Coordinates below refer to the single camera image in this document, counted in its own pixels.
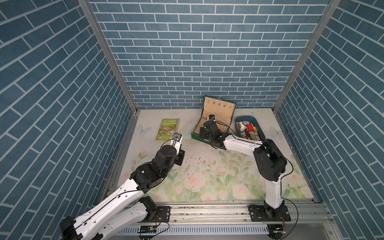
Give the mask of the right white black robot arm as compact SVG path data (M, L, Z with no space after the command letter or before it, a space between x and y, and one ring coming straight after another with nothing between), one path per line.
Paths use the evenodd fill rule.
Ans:
M203 124L199 135L202 139L208 140L214 148L236 151L254 157L259 173L266 182L265 205L274 210L283 205L282 178L288 160L272 140L252 141L221 132L213 120Z

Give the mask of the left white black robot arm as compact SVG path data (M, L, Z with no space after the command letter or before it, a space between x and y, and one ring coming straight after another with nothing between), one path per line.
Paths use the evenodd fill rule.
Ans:
M136 168L117 190L76 218L60 222L64 240L107 240L123 228L151 221L157 205L145 194L166 179L174 165L183 163L182 138L176 136L157 151L155 157Z

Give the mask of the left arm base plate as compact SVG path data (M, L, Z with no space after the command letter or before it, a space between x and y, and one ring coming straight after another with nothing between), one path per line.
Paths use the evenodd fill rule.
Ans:
M154 213L150 213L147 217L145 217L142 223L168 223L170 221L170 216L170 206L159 206Z

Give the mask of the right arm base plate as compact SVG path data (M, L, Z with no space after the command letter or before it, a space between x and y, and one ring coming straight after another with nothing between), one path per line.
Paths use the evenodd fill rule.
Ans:
M277 209L268 205L250 205L248 211L252 222L290 222L292 220L288 208L283 204Z

